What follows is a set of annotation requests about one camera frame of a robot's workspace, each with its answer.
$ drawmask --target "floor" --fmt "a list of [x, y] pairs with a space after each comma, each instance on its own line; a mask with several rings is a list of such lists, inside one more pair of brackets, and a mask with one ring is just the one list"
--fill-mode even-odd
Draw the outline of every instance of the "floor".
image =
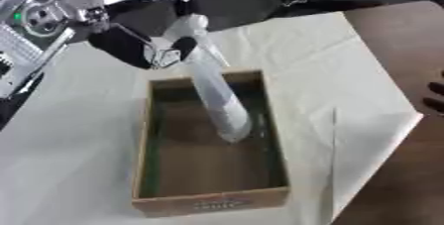
[[[356, 0], [396, 4], [418, 0]], [[210, 18], [210, 30], [217, 31], [263, 21], [279, 2], [277, 0], [199, 0], [202, 12]], [[158, 3], [144, 10], [126, 14], [120, 21], [151, 36], [159, 36], [174, 20], [170, 5]]]

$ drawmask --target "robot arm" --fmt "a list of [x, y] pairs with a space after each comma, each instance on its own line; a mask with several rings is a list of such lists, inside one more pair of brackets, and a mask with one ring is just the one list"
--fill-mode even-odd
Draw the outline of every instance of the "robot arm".
[[[149, 37], [112, 22], [119, 13], [155, 1], [1, 0], [0, 130], [36, 89], [45, 66], [66, 48], [77, 28], [89, 30], [88, 42], [95, 48], [135, 67], [168, 67], [183, 59], [191, 49], [182, 36], [174, 38], [169, 50], [160, 51]], [[184, 22], [197, 13], [195, 0], [171, 1]], [[199, 34], [205, 42], [205, 33]]]

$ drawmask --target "table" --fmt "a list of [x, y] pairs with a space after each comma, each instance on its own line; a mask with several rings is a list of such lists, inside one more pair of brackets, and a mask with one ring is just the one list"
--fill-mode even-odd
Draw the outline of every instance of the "table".
[[346, 13], [362, 39], [426, 117], [334, 225], [444, 224], [444, 118], [421, 104], [444, 69], [444, 11], [414, 2]]

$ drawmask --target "white tablecloth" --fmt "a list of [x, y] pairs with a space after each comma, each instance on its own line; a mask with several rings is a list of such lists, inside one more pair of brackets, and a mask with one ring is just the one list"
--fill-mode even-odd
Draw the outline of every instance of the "white tablecloth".
[[72, 45], [0, 133], [0, 224], [328, 224], [420, 120], [341, 13], [212, 34], [233, 67], [264, 71], [291, 196], [283, 207], [147, 219], [131, 173], [149, 78]]

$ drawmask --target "open box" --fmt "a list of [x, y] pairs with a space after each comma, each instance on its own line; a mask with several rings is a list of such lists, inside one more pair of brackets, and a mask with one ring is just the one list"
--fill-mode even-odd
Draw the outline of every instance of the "open box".
[[147, 216], [284, 203], [289, 186], [262, 73], [224, 77], [253, 121], [237, 144], [217, 135], [190, 79], [149, 83], [132, 201]]

